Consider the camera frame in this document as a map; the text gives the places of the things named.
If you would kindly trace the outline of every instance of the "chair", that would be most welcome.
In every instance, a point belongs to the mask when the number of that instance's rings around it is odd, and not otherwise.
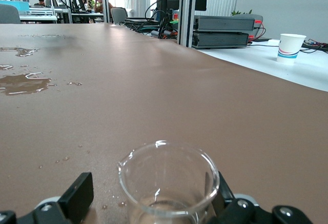
[[[119,25],[119,23],[124,22],[128,17],[128,13],[125,8],[122,7],[114,7],[111,9],[111,14],[113,17],[113,23],[115,25]]]
[[[21,24],[17,8],[0,4],[0,24]]]

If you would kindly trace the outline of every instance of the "white table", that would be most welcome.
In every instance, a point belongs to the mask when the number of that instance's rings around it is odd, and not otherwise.
[[[201,49],[207,55],[254,69],[303,86],[328,91],[328,54],[300,52],[293,65],[276,62],[278,47],[265,47],[267,42],[237,49]]]

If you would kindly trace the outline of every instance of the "table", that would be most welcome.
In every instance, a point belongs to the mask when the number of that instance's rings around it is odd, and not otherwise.
[[[328,91],[327,53],[323,51],[311,54],[300,52],[293,65],[285,65],[276,61],[278,47],[265,47],[265,45],[268,43],[253,42],[252,45],[245,48],[202,49],[199,51],[290,82]]]
[[[57,22],[55,15],[19,15],[19,19],[22,22]]]
[[[202,148],[234,193],[265,210],[292,205],[314,223],[328,219],[327,92],[109,24],[0,30],[1,47],[39,48],[0,52],[14,66],[1,76],[42,72],[57,84],[0,93],[1,210],[22,216],[90,171],[85,223],[126,223],[116,163],[167,139]]]
[[[72,18],[74,19],[76,17],[96,19],[98,17],[103,18],[104,14],[102,14],[102,13],[72,13]]]

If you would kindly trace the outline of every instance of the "white paper cup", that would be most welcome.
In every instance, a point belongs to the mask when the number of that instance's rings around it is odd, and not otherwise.
[[[277,62],[292,65],[305,38],[305,35],[282,33],[280,35]]]

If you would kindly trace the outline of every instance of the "water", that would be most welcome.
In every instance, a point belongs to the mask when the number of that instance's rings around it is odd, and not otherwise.
[[[127,206],[127,203],[126,202],[119,202],[117,204],[120,208],[123,208],[123,207],[126,207]]]
[[[21,74],[0,78],[0,92],[6,95],[31,94],[44,91],[51,81],[49,78],[38,78],[42,73]]]
[[[39,49],[25,49],[21,47],[0,47],[0,51],[17,51],[18,53],[16,56],[24,57],[24,56],[31,56],[33,52],[37,52]]]
[[[152,207],[160,211],[183,211],[191,204],[187,202],[177,201],[170,198],[154,201],[154,197],[144,198],[140,201],[141,204]],[[131,224],[200,224],[198,213],[193,215],[184,215],[179,218],[165,218],[160,215],[150,214],[142,211],[139,208],[133,208],[130,214]]]
[[[14,66],[12,65],[6,65],[6,64],[0,64],[0,70],[8,70],[12,69]]]
[[[67,83],[68,85],[77,85],[77,86],[82,86],[82,83],[76,83],[76,82],[69,82]]]

